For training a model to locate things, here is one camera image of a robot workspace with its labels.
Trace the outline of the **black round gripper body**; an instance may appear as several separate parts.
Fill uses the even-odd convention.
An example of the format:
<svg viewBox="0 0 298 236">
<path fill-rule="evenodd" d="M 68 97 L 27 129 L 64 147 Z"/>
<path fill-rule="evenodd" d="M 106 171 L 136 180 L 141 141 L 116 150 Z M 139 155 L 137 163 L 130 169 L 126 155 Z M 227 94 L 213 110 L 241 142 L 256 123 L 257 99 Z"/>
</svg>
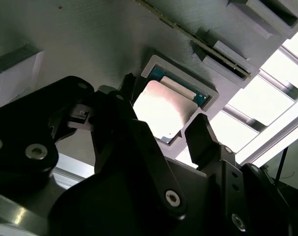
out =
<svg viewBox="0 0 298 236">
<path fill-rule="evenodd" d="M 50 213 L 52 236 L 211 236 L 226 231 L 226 164 L 210 173 L 137 157 L 109 162 L 66 190 Z"/>
</svg>

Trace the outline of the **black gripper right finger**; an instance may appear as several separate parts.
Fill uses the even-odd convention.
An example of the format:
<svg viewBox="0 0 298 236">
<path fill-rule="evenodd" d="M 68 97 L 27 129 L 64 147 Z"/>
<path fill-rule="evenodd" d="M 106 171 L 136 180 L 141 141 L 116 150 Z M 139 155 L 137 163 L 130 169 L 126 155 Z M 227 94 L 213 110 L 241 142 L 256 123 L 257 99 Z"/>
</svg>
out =
<svg viewBox="0 0 298 236">
<path fill-rule="evenodd" d="M 198 114 L 185 130 L 191 160 L 209 187 L 206 227 L 212 236 L 294 236 L 296 221 L 270 177 L 254 164 L 239 166 Z"/>
</svg>

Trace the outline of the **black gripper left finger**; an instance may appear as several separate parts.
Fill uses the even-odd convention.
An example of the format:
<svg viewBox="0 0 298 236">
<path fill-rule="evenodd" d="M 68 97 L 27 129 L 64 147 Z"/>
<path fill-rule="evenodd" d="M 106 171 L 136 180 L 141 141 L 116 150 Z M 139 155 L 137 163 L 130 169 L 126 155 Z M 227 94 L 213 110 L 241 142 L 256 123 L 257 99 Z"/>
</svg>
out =
<svg viewBox="0 0 298 236">
<path fill-rule="evenodd" d="M 135 77 L 121 87 L 92 85 L 76 76 L 0 108 L 0 194 L 26 200 L 48 183 L 58 162 L 57 142 L 78 129 L 91 131 L 95 174 L 109 162 L 163 157 L 148 125 L 137 119 L 130 99 Z"/>
</svg>

